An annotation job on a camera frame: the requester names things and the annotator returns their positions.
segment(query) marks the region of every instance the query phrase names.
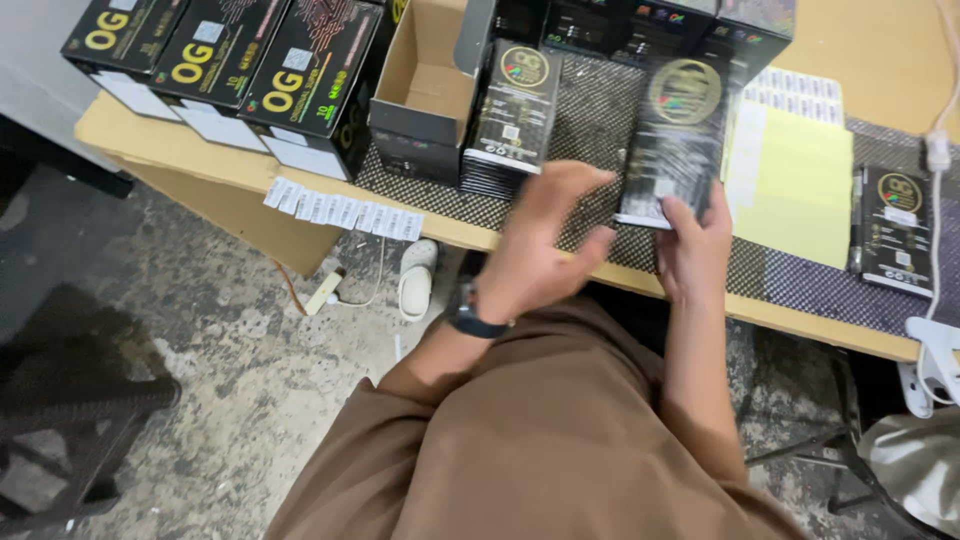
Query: concrete floor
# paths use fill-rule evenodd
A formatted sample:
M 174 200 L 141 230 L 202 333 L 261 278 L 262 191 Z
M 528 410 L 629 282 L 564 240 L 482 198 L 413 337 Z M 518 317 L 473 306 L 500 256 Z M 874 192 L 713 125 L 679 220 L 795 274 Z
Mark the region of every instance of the concrete floor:
M 117 201 L 41 167 L 18 198 L 22 215 L 0 220 L 0 343 L 36 328 L 60 335 L 70 328 L 92 336 L 130 377 L 167 371 L 184 391 L 175 410 L 155 414 L 140 434 L 117 477 L 122 500 L 110 513 L 17 538 L 259 538 L 354 384 L 390 369 L 395 335 L 405 353 L 425 327 L 396 313 L 400 242 L 387 241 L 384 280 L 370 307 L 327 306 L 307 319 L 268 258 L 149 187 Z M 343 266 L 344 298 L 365 301 L 378 241 L 345 234 L 322 272 L 294 279 L 297 291 L 305 299 Z M 433 312 L 442 309 L 461 256 L 445 249 Z M 727 329 L 748 455 L 839 420 L 820 347 L 731 320 Z M 49 433 L 28 442 L 52 454 L 62 447 Z M 0 491 L 27 492 L 25 503 L 42 505 L 43 482 L 24 475 L 11 473 Z M 908 537 L 882 510 L 827 513 L 830 469 L 782 461 L 756 467 L 751 480 L 817 538 Z M 855 494 L 858 487 L 844 482 L 842 489 Z

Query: hand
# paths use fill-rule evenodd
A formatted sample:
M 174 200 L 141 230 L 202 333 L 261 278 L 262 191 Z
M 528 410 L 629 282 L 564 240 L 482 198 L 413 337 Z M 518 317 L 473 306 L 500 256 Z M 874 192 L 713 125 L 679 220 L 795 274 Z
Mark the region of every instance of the hand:
M 527 180 L 496 251 L 476 278 L 477 316 L 505 324 L 520 314 L 576 294 L 615 237 L 597 227 L 573 258 L 554 248 L 577 199 L 613 180 L 612 172 L 579 161 L 551 161 Z
M 723 307 L 727 261 L 733 242 L 730 209 L 723 186 L 713 183 L 703 227 L 683 201 L 663 198 L 673 231 L 657 231 L 657 277 L 667 297 L 681 306 Z

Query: black mesh mat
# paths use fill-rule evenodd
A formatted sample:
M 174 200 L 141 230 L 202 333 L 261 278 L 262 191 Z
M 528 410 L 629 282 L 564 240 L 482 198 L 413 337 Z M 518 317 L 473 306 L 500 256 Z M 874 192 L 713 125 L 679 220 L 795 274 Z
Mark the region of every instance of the black mesh mat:
M 550 144 L 552 160 L 582 160 L 620 171 L 636 117 L 639 69 L 610 61 L 567 55 L 561 78 L 557 119 Z M 854 133 L 857 162 L 868 162 L 925 177 L 921 142 L 912 135 L 848 119 Z M 953 148 L 954 167 L 944 178 L 944 226 L 941 245 L 943 299 L 937 320 L 960 327 L 960 147 Z M 566 224 L 558 247 L 575 251 L 597 225 L 617 229 L 610 261 L 645 272 L 654 271 L 653 234 L 614 225 L 621 180 L 581 203 Z M 356 184 L 401 203 L 499 230 L 510 204 L 490 197 L 460 193 L 451 187 L 393 176 L 384 171 L 376 152 L 369 152 Z M 733 240 L 727 290 L 747 298 L 814 313 L 897 335 L 903 322 L 922 315 L 928 301 L 861 283 L 853 275 L 740 238 Z

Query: brown shirt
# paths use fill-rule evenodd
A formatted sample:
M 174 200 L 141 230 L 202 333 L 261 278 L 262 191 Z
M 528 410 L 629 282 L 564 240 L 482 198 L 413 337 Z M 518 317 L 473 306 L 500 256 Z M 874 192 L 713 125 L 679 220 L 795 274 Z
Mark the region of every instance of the brown shirt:
M 521 319 L 436 409 L 364 379 L 265 538 L 804 538 L 700 468 L 650 406 L 661 380 L 581 299 Z

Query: black chair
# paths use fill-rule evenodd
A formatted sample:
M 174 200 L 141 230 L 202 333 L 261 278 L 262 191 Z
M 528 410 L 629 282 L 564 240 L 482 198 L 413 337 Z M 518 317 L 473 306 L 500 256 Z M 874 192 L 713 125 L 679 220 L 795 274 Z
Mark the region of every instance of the black chair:
M 0 474 L 9 472 L 16 454 L 65 480 L 66 486 L 39 511 L 0 495 L 5 517 L 0 536 L 62 526 L 113 508 L 120 496 L 112 475 L 133 440 L 152 412 L 180 399 L 180 385 L 173 379 L 134 382 L 105 373 L 77 374 L 64 370 L 55 356 L 19 359 L 19 367 L 0 379 Z M 43 430 L 55 431 L 66 443 L 65 467 L 15 439 Z
M 913 517 L 913 515 L 907 512 L 899 503 L 894 501 L 883 486 L 880 485 L 880 482 L 876 479 L 876 475 L 867 463 L 857 454 L 856 445 L 860 442 L 862 434 L 870 426 L 889 414 L 906 412 L 906 407 L 902 404 L 902 398 L 900 397 L 899 380 L 891 379 L 891 377 L 896 377 L 896 367 L 894 364 L 875 357 L 867 356 L 865 358 L 856 353 L 838 353 L 837 356 L 833 356 L 831 362 L 833 375 L 837 383 L 837 391 L 840 395 L 842 424 L 819 435 L 810 437 L 803 442 L 747 459 L 747 466 L 751 467 L 774 459 L 789 457 L 798 461 L 834 467 L 840 470 L 841 474 L 842 472 L 849 471 L 855 478 L 867 486 L 871 493 L 845 501 L 841 501 L 839 494 L 835 493 L 827 503 L 827 510 L 830 513 L 839 515 L 867 504 L 879 503 L 883 505 L 897 521 L 920 538 L 955 540 L 953 536 L 939 529 L 930 527 Z M 869 362 L 869 367 L 864 367 L 862 362 Z M 890 367 L 893 367 L 892 376 L 888 369 Z M 858 396 L 856 382 L 865 378 L 875 378 L 877 372 L 880 371 L 886 372 L 886 376 L 882 377 L 884 383 L 878 383 L 876 379 L 873 379 L 869 381 L 869 385 L 864 381 L 862 386 L 864 388 L 876 388 L 878 391 L 864 393 L 863 396 Z M 816 452 L 824 448 L 836 450 L 840 458 L 830 459 L 811 454 L 811 452 Z

